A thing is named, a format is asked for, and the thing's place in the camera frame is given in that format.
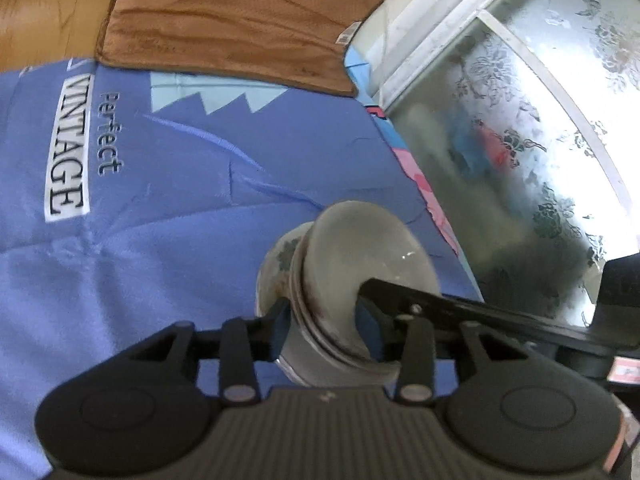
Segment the wooden headboard panel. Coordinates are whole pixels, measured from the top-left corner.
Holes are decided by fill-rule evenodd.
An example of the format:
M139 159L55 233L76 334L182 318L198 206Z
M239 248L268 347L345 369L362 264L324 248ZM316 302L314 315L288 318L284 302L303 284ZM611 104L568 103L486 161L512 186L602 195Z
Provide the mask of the wooden headboard panel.
M92 58L111 0L1 0L1 68Z

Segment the blue patterned tablecloth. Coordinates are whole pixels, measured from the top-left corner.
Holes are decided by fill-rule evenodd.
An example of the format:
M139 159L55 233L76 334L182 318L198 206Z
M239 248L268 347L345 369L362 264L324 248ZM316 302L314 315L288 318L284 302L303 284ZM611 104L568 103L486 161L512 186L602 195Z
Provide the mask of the blue patterned tablecloth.
M480 290L424 171L346 58L353 96L70 58L1 76L1 474L49 464L54 387L177 321L255 311L262 259L342 200L379 204L443 292Z

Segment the floral saucer plate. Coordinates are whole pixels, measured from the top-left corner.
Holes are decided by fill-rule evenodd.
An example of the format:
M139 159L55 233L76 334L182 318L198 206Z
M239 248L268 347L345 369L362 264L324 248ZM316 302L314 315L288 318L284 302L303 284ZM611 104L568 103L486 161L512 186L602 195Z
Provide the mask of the floral saucer plate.
M298 243L310 230L311 222L306 222L282 235L260 265L255 289L255 314L266 315L281 297L291 298L290 273L294 252Z

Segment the large floral bowl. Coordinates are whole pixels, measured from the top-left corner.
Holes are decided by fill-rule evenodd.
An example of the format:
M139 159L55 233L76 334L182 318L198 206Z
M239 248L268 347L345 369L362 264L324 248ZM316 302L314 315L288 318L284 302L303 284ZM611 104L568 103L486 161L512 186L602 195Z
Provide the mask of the large floral bowl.
M370 357L356 330L355 304L360 286L370 278L440 294L432 260L418 239L387 209L346 200L320 214L298 251L299 313L309 335L348 370L395 377L395 365Z

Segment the brown cushion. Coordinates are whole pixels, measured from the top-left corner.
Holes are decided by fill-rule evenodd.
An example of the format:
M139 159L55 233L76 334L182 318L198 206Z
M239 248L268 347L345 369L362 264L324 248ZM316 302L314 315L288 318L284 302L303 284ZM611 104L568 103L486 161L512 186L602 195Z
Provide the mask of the brown cushion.
M112 0L96 58L130 70L211 74L353 96L349 26L383 0Z

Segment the frosted floral glass window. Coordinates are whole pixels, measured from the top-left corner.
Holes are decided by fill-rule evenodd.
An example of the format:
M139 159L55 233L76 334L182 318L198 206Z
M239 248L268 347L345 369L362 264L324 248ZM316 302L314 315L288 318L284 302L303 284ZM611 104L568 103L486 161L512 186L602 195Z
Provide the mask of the frosted floral glass window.
M484 299L590 324L639 249L639 0L385 0L356 46Z

